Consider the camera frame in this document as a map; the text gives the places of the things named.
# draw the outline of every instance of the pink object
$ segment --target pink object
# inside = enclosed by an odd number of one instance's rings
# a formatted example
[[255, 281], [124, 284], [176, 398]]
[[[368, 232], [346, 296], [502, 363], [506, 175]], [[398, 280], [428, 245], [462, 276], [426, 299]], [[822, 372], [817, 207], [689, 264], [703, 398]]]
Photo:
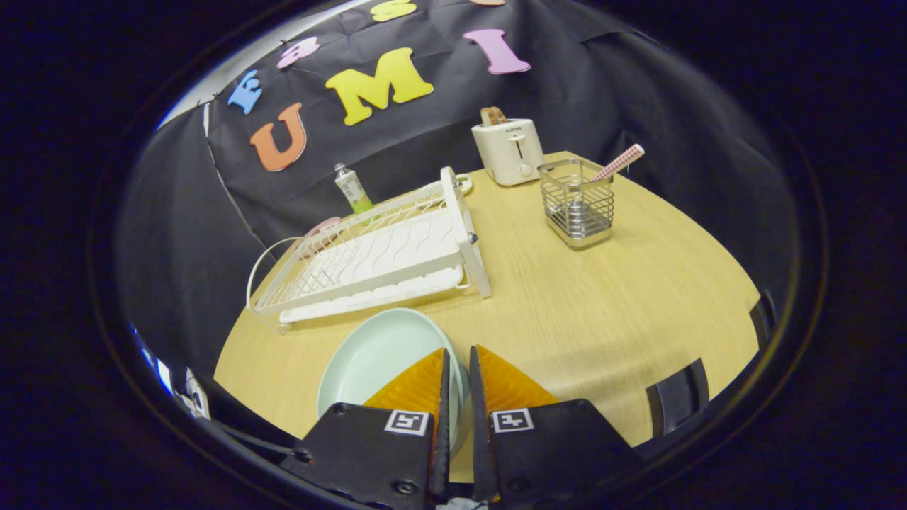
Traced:
[[504, 31], [498, 28], [484, 28], [463, 34], [463, 37], [475, 41], [485, 53], [485, 58], [491, 64], [488, 72], [491, 74], [522, 73], [532, 68], [528, 62], [517, 58], [507, 42], [504, 41]]
[[[308, 239], [313, 236], [317, 236], [321, 232], [323, 232], [327, 229], [330, 229], [331, 227], [336, 226], [338, 223], [340, 223], [340, 218], [338, 218], [337, 216], [335, 216], [334, 218], [328, 218], [327, 220], [324, 220], [324, 221], [320, 222], [318, 225], [316, 225], [315, 227], [313, 227], [312, 230], [309, 230], [306, 235], [302, 236], [302, 239]], [[327, 244], [330, 241], [334, 240], [336, 237], [337, 237], [337, 235], [335, 233], [334, 235], [326, 236], [324, 239], [318, 240], [318, 242], [312, 243], [310, 245], [310, 248], [312, 250], [307, 250], [305, 253], [303, 253], [301, 259], [308, 259], [315, 253], [318, 253], [319, 251], [323, 250], [324, 248], [327, 248]]]
[[309, 230], [306, 235], [302, 236], [302, 239], [308, 239], [308, 238], [314, 236], [315, 234], [321, 233], [323, 230], [327, 230], [327, 229], [337, 225], [338, 223], [340, 223], [339, 217], [335, 216], [334, 218], [328, 218], [327, 220], [324, 220], [324, 221], [320, 222], [318, 225], [316, 225], [315, 227], [313, 227], [312, 230]]
[[608, 166], [601, 169], [601, 172], [595, 174], [595, 177], [592, 178], [593, 181], [600, 181], [607, 177], [610, 177], [615, 172], [619, 172], [624, 167], [630, 163], [638, 160], [646, 152], [642, 150], [642, 146], [638, 143], [634, 143], [632, 147], [624, 151], [620, 156], [614, 159], [613, 162], [608, 163]]
[[283, 58], [278, 62], [278, 69], [283, 69], [288, 65], [292, 65], [300, 58], [306, 58], [313, 54], [319, 47], [321, 47], [321, 44], [318, 44], [317, 37], [309, 37], [308, 39], [303, 39], [302, 41], [293, 44], [281, 55]]

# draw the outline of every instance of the orange letter u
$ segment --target orange letter u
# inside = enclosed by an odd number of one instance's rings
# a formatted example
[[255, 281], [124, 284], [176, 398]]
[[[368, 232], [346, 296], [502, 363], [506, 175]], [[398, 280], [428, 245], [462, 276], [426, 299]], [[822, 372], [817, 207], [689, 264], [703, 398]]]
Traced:
[[274, 144], [274, 137], [271, 136], [274, 123], [261, 126], [249, 139], [249, 142], [255, 146], [258, 159], [261, 160], [265, 170], [280, 172], [299, 159], [306, 149], [306, 129], [302, 127], [302, 119], [299, 118], [300, 108], [302, 108], [302, 103], [291, 104], [278, 115], [278, 120], [283, 121], [289, 131], [289, 148], [285, 151], [279, 152]]

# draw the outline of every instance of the pink straw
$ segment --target pink straw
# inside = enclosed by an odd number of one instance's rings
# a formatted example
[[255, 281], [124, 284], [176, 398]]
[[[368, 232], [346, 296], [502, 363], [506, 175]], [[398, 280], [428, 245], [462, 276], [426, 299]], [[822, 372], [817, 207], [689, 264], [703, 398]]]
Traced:
[[601, 169], [601, 172], [596, 173], [592, 180], [600, 181], [601, 179], [610, 177], [615, 172], [623, 170], [624, 167], [641, 158], [645, 153], [646, 152], [642, 150], [641, 145], [634, 143], [632, 147], [624, 151], [624, 153], [618, 156], [613, 162], [608, 163], [608, 166]]

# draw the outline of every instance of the foam letter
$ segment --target foam letter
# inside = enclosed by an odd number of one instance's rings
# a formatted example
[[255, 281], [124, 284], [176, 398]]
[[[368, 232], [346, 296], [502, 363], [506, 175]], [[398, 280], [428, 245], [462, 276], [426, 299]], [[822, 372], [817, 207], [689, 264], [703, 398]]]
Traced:
[[229, 96], [227, 105], [238, 104], [242, 106], [242, 112], [246, 115], [252, 111], [252, 106], [255, 106], [255, 101], [261, 95], [261, 89], [253, 90], [258, 86], [258, 80], [252, 78], [257, 72], [253, 69], [242, 77], [242, 81], [239, 82], [239, 85], [233, 89], [233, 93]]
[[488, 72], [491, 74], [522, 73], [529, 71], [530, 65], [517, 58], [513, 50], [504, 41], [504, 31], [497, 28], [473, 30], [463, 34], [463, 37], [472, 39], [485, 52], [488, 59]]
[[305, 58], [313, 54], [319, 47], [321, 47], [321, 44], [318, 44], [317, 37], [309, 37], [308, 39], [303, 39], [302, 41], [293, 44], [281, 55], [283, 58], [278, 62], [278, 69], [283, 69], [288, 65], [292, 65], [300, 58]]
[[363, 106], [360, 99], [382, 110], [387, 108], [391, 85], [394, 86], [394, 103], [406, 103], [434, 90], [413, 67], [413, 61], [409, 58], [411, 54], [412, 48], [397, 48], [381, 55], [374, 77], [355, 69], [346, 69], [327, 80], [325, 87], [336, 90], [346, 109], [343, 120], [346, 125], [360, 123], [372, 116], [372, 109]]
[[390, 0], [372, 7], [369, 11], [372, 13], [372, 19], [375, 21], [387, 21], [412, 13], [415, 5], [410, 4], [409, 0]]
[[302, 108], [302, 103], [291, 104], [278, 115], [278, 120], [283, 121], [289, 131], [289, 148], [285, 151], [278, 152], [278, 148], [274, 144], [274, 137], [271, 136], [274, 123], [261, 126], [249, 139], [249, 142], [258, 151], [261, 165], [269, 172], [280, 172], [287, 168], [292, 162], [299, 159], [306, 149], [306, 129], [302, 127], [302, 119], [299, 118], [300, 108]]

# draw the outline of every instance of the white dish rack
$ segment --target white dish rack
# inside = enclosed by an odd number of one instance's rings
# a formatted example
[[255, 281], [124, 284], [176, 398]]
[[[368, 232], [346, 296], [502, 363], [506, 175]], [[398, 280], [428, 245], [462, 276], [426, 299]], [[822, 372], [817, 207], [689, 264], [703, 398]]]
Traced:
[[[260, 298], [251, 302], [258, 265], [281, 243], [298, 240]], [[265, 250], [249, 274], [246, 307], [290, 323], [417, 298], [473, 282], [492, 295], [478, 235], [451, 167], [441, 180], [308, 237]], [[463, 282], [465, 270], [466, 282]]]

